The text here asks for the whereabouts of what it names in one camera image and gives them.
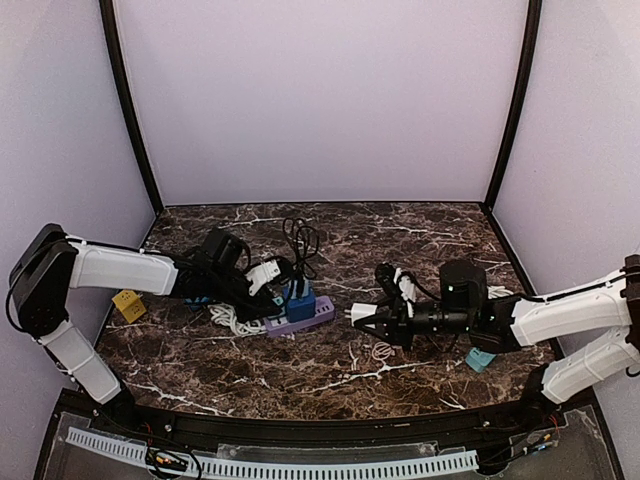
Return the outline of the purple power strip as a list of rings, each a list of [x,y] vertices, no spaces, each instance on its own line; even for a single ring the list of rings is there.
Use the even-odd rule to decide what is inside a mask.
[[[271,338],[287,336],[331,321],[335,317],[335,307],[328,296],[315,298],[314,314],[305,319],[292,320],[284,312],[277,317],[266,317],[242,323],[237,319],[234,308],[227,304],[214,304],[208,307],[211,320],[227,327],[236,337],[250,337],[266,334]]]

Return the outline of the dark blue cube socket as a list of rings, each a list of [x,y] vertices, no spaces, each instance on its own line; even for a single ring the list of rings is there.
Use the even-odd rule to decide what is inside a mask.
[[[286,305],[286,316],[290,323],[298,323],[315,316],[316,297],[310,296],[303,300],[291,300]]]

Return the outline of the white charger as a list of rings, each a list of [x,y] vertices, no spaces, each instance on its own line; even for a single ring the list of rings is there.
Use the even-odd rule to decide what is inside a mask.
[[[377,313],[378,306],[370,303],[353,303],[349,309],[344,310],[346,318],[354,325],[358,320],[373,316]]]

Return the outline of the light blue charger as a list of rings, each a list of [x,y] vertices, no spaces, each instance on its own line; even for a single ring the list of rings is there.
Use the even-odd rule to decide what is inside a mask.
[[[283,297],[285,300],[303,300],[313,296],[313,288],[310,280],[303,279],[301,281],[292,280],[288,282],[283,289]]]

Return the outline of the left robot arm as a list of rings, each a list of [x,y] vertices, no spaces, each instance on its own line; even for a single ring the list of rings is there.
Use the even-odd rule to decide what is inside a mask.
[[[78,300],[132,290],[223,303],[241,321],[261,319],[278,312],[271,287],[289,280],[294,266],[279,255],[241,265],[249,255],[243,240],[218,228],[201,245],[176,254],[89,241],[49,223],[10,273],[6,313],[99,406],[131,403],[124,381],[75,322]]]

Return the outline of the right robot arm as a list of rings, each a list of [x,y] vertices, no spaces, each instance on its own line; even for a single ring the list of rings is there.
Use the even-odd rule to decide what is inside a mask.
[[[388,263],[376,267],[383,297],[355,303],[351,325],[389,345],[408,350],[418,335],[465,334],[487,354],[503,354],[582,331],[605,334],[573,354],[531,372],[522,398],[560,405],[575,394],[639,363],[639,257],[591,283],[545,296],[492,298],[484,269],[468,260],[439,268],[440,292],[416,298],[415,276]]]

